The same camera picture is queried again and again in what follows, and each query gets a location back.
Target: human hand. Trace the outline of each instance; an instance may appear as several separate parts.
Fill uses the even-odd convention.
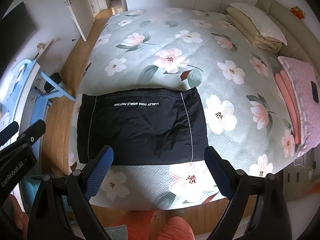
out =
[[[21,230],[22,238],[27,240],[29,217],[21,210],[21,207],[14,195],[9,194],[8,198],[12,204],[14,223],[16,227]]]

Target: person's leg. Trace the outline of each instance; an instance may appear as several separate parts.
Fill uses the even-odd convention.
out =
[[[170,218],[155,240],[195,240],[192,229],[188,222],[182,217]]]
[[[155,211],[128,211],[110,227],[127,225],[128,240],[149,240]]]

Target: white piping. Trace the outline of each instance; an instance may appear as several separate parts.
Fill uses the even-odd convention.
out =
[[[187,119],[188,119],[188,124],[189,124],[189,129],[190,129],[190,138],[191,138],[191,152],[192,152],[192,157],[191,157],[191,161],[193,160],[193,143],[192,143],[192,133],[191,133],[191,126],[190,126],[190,121],[189,121],[189,115],[188,115],[188,111],[187,111],[187,108],[186,108],[186,105],[184,103],[184,100],[183,100],[183,96],[182,96],[182,92],[180,92],[181,94],[181,98],[182,98],[182,102],[183,102],[183,106],[184,106],[184,109],[186,110],[186,113],[187,113]]]
[[[97,103],[97,96],[96,96],[96,100],[95,100],[95,102],[94,102],[94,107],[93,107],[93,110],[92,110],[91,120],[90,120],[90,126],[89,126],[89,135],[88,135],[88,161],[90,160],[90,158],[89,158],[89,140],[90,140],[90,130],[91,130],[91,123],[92,123],[92,116],[93,116],[94,109],[96,108],[96,103]]]

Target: floral bedspread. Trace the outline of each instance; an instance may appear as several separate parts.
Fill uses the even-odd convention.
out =
[[[253,47],[222,14],[181,8],[114,15],[98,38],[73,112],[69,163],[78,162],[82,93],[197,87],[209,145],[235,169],[276,173],[297,156],[289,113],[274,80],[277,55]],[[91,203],[129,210],[176,209],[221,198],[204,161],[112,166]]]

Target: headboard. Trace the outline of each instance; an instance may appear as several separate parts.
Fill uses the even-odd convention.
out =
[[[282,45],[278,54],[312,63],[320,83],[320,42],[314,34],[289,9],[275,0],[258,0],[255,6],[278,25],[287,39],[288,46]]]

